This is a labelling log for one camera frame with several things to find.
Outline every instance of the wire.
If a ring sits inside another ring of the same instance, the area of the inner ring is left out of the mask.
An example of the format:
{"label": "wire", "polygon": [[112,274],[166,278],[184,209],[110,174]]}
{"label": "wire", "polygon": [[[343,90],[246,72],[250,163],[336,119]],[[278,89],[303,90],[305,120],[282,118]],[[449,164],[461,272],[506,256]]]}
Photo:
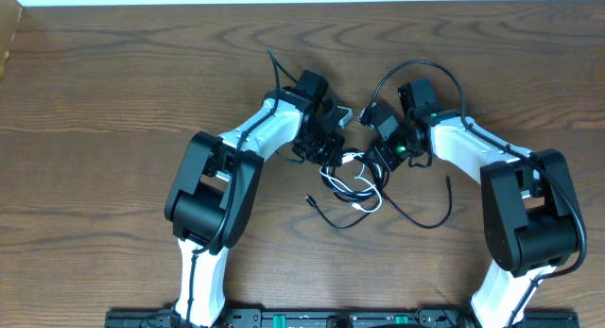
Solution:
{"label": "wire", "polygon": [[452,214],[452,182],[450,181],[449,175],[445,175],[445,184],[447,185],[448,201],[449,201],[449,205],[447,207],[447,214],[445,214],[445,216],[443,217],[443,219],[440,222],[438,222],[437,224],[433,224],[433,225],[426,225],[426,224],[416,221],[414,218],[412,218],[411,216],[406,214],[406,212],[404,212],[404,210],[402,210],[389,196],[387,196],[387,194],[385,194],[384,191],[382,192],[382,198],[385,199],[387,204],[390,205],[393,209],[395,209],[395,211],[397,211],[401,216],[405,217],[407,220],[412,222],[417,227],[422,228],[422,229],[437,229],[441,225],[443,225],[447,221],[447,219],[450,217],[450,215]]}
{"label": "wire", "polygon": [[282,158],[283,160],[285,160],[285,161],[286,161],[286,162],[288,162],[288,163],[292,163],[292,164],[302,164],[302,163],[306,162],[306,159],[305,159],[306,157],[304,156],[304,151],[302,152],[303,156],[302,156],[302,158],[301,158],[301,159],[292,159],[292,158],[286,158],[286,157],[284,157],[284,156],[283,156],[283,155],[280,153],[280,151],[279,151],[278,149],[276,149],[276,150],[275,150],[275,153],[277,153],[277,155],[278,155],[280,158]]}
{"label": "wire", "polygon": [[454,322],[452,322],[452,320],[450,319],[450,316],[447,315],[447,312],[445,312],[445,310],[440,309],[440,308],[431,309],[431,307],[428,306],[428,305],[423,305],[422,307],[418,308],[418,310],[416,310],[416,312],[414,313],[414,316],[412,317],[416,321],[416,323],[418,324],[418,326],[421,325],[420,324],[420,313],[422,313],[423,310],[440,310],[445,315],[445,319],[447,319],[447,321],[450,323],[450,325],[453,328],[458,327],[457,324],[454,324]]}
{"label": "wire", "polygon": [[[309,205],[311,205],[311,207],[321,216],[321,218],[326,223],[328,223],[328,225],[330,225],[333,229],[339,231],[351,229],[353,226],[359,224],[362,220],[366,219],[369,214],[377,211],[382,206],[383,200],[393,209],[395,209],[395,211],[397,211],[401,216],[403,216],[404,218],[412,222],[412,224],[422,229],[439,228],[439,226],[443,225],[443,223],[445,223],[445,221],[447,221],[449,216],[452,214],[452,183],[448,175],[446,175],[445,177],[445,182],[447,184],[449,195],[449,206],[447,214],[439,223],[426,225],[418,222],[417,220],[414,220],[385,193],[384,188],[387,187],[387,184],[389,183],[389,172],[385,171],[380,164],[376,164],[370,161],[365,156],[365,153],[357,148],[349,148],[343,151],[342,163],[346,164],[351,160],[357,160],[362,163],[361,172],[355,178],[358,180],[362,180],[363,182],[367,183],[370,187],[360,191],[353,190],[344,181],[342,181],[339,177],[336,176],[337,168],[335,166],[332,166],[331,168],[328,166],[322,166],[320,168],[321,180],[323,181],[323,184],[334,193],[337,199],[352,204],[352,206],[356,210],[364,212],[364,215],[362,215],[360,218],[358,218],[351,224],[339,226],[332,222],[330,219],[328,219],[328,217],[320,209],[317,202],[311,196],[306,195],[305,198]],[[372,174],[373,183],[361,177],[366,168]],[[374,198],[378,198],[378,200],[374,203],[371,208],[364,208],[361,206],[362,202]]]}
{"label": "wire", "polygon": [[560,276],[568,275],[568,274],[570,274],[570,273],[578,270],[579,267],[582,265],[582,263],[584,263],[584,259],[586,258],[586,249],[587,249],[586,228],[584,227],[584,223],[580,220],[580,218],[579,218],[579,211],[574,206],[574,204],[571,201],[569,195],[567,195],[563,191],[563,188],[561,187],[561,185],[559,184],[559,182],[556,181],[548,172],[546,172],[543,168],[541,168],[534,160],[532,160],[529,157],[526,157],[525,155],[523,155],[523,154],[521,154],[521,153],[519,153],[519,152],[511,149],[510,148],[510,144],[501,145],[500,143],[494,141],[492,138],[490,138],[490,137],[488,137],[486,135],[483,135],[478,130],[474,129],[473,128],[473,124],[469,124],[466,121],[466,97],[465,97],[465,94],[464,94],[464,90],[462,89],[462,86],[460,85],[460,83],[458,82],[458,80],[454,77],[454,75],[450,71],[448,71],[446,68],[442,67],[441,65],[436,64],[436,63],[431,62],[431,61],[428,61],[428,60],[409,60],[409,61],[406,61],[406,62],[398,65],[393,70],[391,70],[382,79],[382,81],[380,81],[380,83],[376,87],[376,90],[374,91],[374,94],[373,94],[372,99],[370,101],[370,106],[372,106],[375,103],[376,97],[378,96],[378,93],[380,92],[380,89],[382,88],[382,86],[385,84],[385,82],[393,74],[395,74],[401,68],[403,68],[405,66],[408,66],[410,64],[414,64],[414,63],[426,64],[426,65],[438,68],[441,71],[443,71],[443,73],[445,73],[450,79],[452,79],[452,82],[454,82],[454,84],[456,85],[456,88],[458,88],[458,93],[459,93],[459,97],[460,97],[460,104],[461,104],[461,107],[460,107],[460,120],[462,121],[462,125],[464,126],[464,128],[467,129],[468,131],[470,131],[472,134],[476,135],[478,138],[486,141],[487,143],[493,145],[494,147],[499,148],[503,152],[509,153],[510,155],[518,158],[520,161],[523,161],[523,162],[529,164],[529,166],[531,166],[531,168],[533,168],[535,171],[537,171],[540,174],[540,177],[546,183],[548,183],[553,188],[553,190],[557,194],[559,194],[559,196],[561,196],[563,202],[565,203],[565,205],[567,205],[567,207],[570,209],[570,211],[572,213],[572,217],[573,217],[573,220],[574,220],[574,224],[576,226],[576,230],[578,232],[578,239],[579,239],[579,254],[578,254],[578,259],[569,268],[566,268],[566,269],[563,269],[563,270],[559,270],[559,271],[555,271],[555,272],[548,273],[548,274],[538,275],[538,276],[534,277],[533,280],[531,280],[529,288],[527,289],[527,291],[524,294],[524,296],[521,299],[521,301],[519,301],[519,303],[517,303],[517,306],[514,308],[514,310],[512,311],[512,313],[510,315],[507,327],[512,327],[512,324],[514,323],[514,319],[516,318],[517,314],[519,313],[519,311],[521,311],[521,308],[523,308],[524,305],[527,303],[527,301],[529,300],[529,297],[531,296],[531,293],[533,292],[533,290],[536,289],[536,288],[538,288],[540,281],[543,281],[545,279],[550,279],[550,278],[555,278],[555,277],[560,277]]}
{"label": "wire", "polygon": [[298,80],[296,80],[294,77],[292,77],[292,75],[290,73],[288,73],[286,71],[286,69],[276,60],[275,64],[277,65],[277,68],[279,68],[286,76],[287,78],[291,79],[292,82],[297,83]]}
{"label": "wire", "polygon": [[149,314],[149,315],[145,316],[144,318],[142,318],[142,319],[139,321],[139,326],[138,326],[138,327],[139,327],[139,328],[144,328],[144,327],[143,327],[143,323],[144,323],[144,322],[146,322],[146,323],[147,323],[147,328],[149,328],[149,327],[155,327],[155,326],[152,326],[152,325],[150,324],[149,320],[150,320],[150,319],[157,319],[157,318],[159,318],[159,317],[161,317],[161,316],[164,316],[164,315],[165,315],[164,313],[153,313],[153,314]]}
{"label": "wire", "polygon": [[192,251],[196,258],[194,258],[194,257],[191,258],[191,274],[189,275],[189,300],[187,301],[187,315],[186,315],[186,319],[185,319],[185,324],[187,327],[191,326],[190,315],[191,315],[191,308],[193,305],[193,291],[192,291],[193,290],[193,272],[196,267],[197,256],[199,254],[206,252],[208,249],[210,249],[212,246],[214,246],[216,244],[216,242],[218,242],[218,240],[221,239],[223,232],[225,231],[225,227],[227,226],[227,222],[229,221],[229,217],[231,215],[231,210],[233,208],[233,199],[235,196],[235,186],[237,184],[237,171],[238,171],[237,167],[239,166],[241,148],[242,148],[244,142],[246,141],[246,138],[248,137],[248,135],[253,130],[255,130],[260,124],[265,122],[265,120],[267,120],[271,116],[273,116],[273,114],[275,114],[275,112],[277,111],[277,105],[279,104],[280,89],[281,89],[280,75],[279,75],[279,71],[278,71],[278,66],[280,66],[280,64],[273,57],[273,51],[271,50],[271,48],[269,48],[267,51],[268,51],[268,55],[271,59],[271,63],[273,64],[273,72],[275,74],[275,103],[273,104],[273,107],[269,110],[269,112],[267,114],[265,114],[262,118],[260,118],[255,123],[253,123],[246,130],[243,130],[241,132],[241,134],[239,136],[239,140],[237,141],[237,145],[235,146],[235,154],[234,154],[234,158],[233,158],[233,166],[235,166],[235,168],[233,169],[231,179],[230,179],[229,196],[227,198],[225,216],[223,216],[222,220],[220,221],[220,224],[218,225],[218,229],[215,232],[215,235],[208,242],[208,244],[206,244],[201,249],[196,249],[196,250]]}

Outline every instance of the black plastic housing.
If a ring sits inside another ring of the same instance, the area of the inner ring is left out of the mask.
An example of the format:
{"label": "black plastic housing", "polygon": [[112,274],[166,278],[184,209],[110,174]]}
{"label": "black plastic housing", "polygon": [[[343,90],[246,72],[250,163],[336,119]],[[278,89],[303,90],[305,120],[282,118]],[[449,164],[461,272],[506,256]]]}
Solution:
{"label": "black plastic housing", "polygon": [[[579,209],[567,163],[554,149],[532,157],[563,187]],[[536,187],[527,178],[527,165],[496,162],[481,167],[481,197],[485,240],[490,254],[513,276],[545,265],[561,266],[578,250],[579,239],[572,212],[545,182]],[[544,205],[526,209],[521,192],[544,196]]]}
{"label": "black plastic housing", "polygon": [[428,78],[403,85],[397,89],[397,92],[401,107],[411,120],[441,111],[435,90]]}
{"label": "black plastic housing", "polygon": [[[229,169],[229,160],[233,160],[233,148],[224,146],[219,137],[199,132],[189,142],[164,208],[164,216],[173,222],[173,234],[178,238],[205,245],[214,237],[225,216],[228,197],[204,183],[202,176],[204,172]],[[252,151],[240,153],[232,215],[219,244],[210,247],[210,253],[217,253],[221,246],[231,248],[246,228],[263,163],[263,158]]]}
{"label": "black plastic housing", "polygon": [[[323,76],[304,70],[296,86],[286,87],[285,93],[280,93],[280,99],[302,112],[299,133],[292,141],[292,152],[314,164],[340,166],[344,138],[336,129],[349,113],[337,106],[333,95],[326,99],[328,87]],[[275,91],[265,95],[268,97],[274,98]],[[320,107],[325,111],[324,116],[318,115]]]}

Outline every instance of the cable connector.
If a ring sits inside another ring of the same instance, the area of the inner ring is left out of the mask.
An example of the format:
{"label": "cable connector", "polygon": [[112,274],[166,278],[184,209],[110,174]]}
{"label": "cable connector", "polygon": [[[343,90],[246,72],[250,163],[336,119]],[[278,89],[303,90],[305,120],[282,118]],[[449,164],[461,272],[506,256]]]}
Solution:
{"label": "cable connector", "polygon": [[352,162],[353,159],[355,159],[354,154],[347,154],[344,157],[342,157],[342,164],[346,164],[346,163]]}
{"label": "cable connector", "polygon": [[306,202],[309,203],[309,205],[311,205],[312,208],[317,209],[318,208],[318,204],[315,202],[315,200],[313,199],[313,197],[306,195],[305,197]]}

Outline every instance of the wood grain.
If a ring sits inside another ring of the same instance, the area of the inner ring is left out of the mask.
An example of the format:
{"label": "wood grain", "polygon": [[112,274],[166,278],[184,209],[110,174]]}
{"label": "wood grain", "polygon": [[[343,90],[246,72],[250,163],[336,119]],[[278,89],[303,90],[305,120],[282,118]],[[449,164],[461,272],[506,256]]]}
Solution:
{"label": "wood grain", "polygon": [[[476,120],[516,145],[569,163],[589,235],[584,267],[549,281],[534,307],[605,309],[605,3],[400,3],[27,9],[0,84],[0,326],[99,327],[116,307],[179,296],[181,257],[164,220],[191,136],[232,129],[273,88],[266,50],[292,73],[328,77],[355,113],[403,60],[434,60],[463,83]],[[410,67],[383,89],[435,79]],[[347,146],[374,134],[353,123]],[[423,231],[384,207],[345,233],[351,209],[317,167],[275,157],[230,254],[227,297],[266,307],[402,308],[462,303],[490,261],[478,186],[453,166],[401,168],[389,193]]]}

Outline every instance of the black bracket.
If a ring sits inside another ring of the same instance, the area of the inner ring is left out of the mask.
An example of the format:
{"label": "black bracket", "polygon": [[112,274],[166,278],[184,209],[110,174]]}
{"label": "black bracket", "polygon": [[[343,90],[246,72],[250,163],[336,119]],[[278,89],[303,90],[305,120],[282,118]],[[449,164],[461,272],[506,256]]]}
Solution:
{"label": "black bracket", "polygon": [[[531,159],[558,181],[579,211],[562,154],[548,149]],[[515,277],[523,276],[533,268],[561,266],[578,249],[571,210],[546,182],[533,180],[527,163],[496,162],[481,167],[480,173],[485,240],[498,266]],[[526,209],[522,191],[544,197],[544,205]]]}
{"label": "black bracket", "polygon": [[[429,167],[432,162],[429,127],[424,119],[441,113],[430,80],[425,78],[410,82],[397,90],[406,120],[398,122],[392,112],[377,103],[365,109],[360,117],[362,125],[376,129],[376,138],[366,153],[387,171],[394,171],[406,159],[409,167]],[[412,159],[428,153],[426,165],[413,163]]]}
{"label": "black bracket", "polygon": [[208,244],[225,216],[227,197],[225,192],[204,183],[202,176],[213,177],[217,171],[233,172],[238,168],[232,214],[221,239],[210,247],[212,254],[221,247],[232,247],[243,233],[263,169],[263,158],[249,150],[240,153],[239,166],[234,166],[233,153],[234,149],[224,145],[222,138],[203,131],[197,133],[189,142],[164,208],[165,218],[174,223],[174,235]]}
{"label": "black bracket", "polygon": [[[328,81],[310,70],[302,72],[294,88],[286,87],[285,90],[280,98],[302,112],[299,133],[292,141],[292,152],[314,164],[340,166],[344,138],[336,129],[349,125],[353,111],[338,106]],[[325,113],[323,116],[318,115],[320,107]]]}

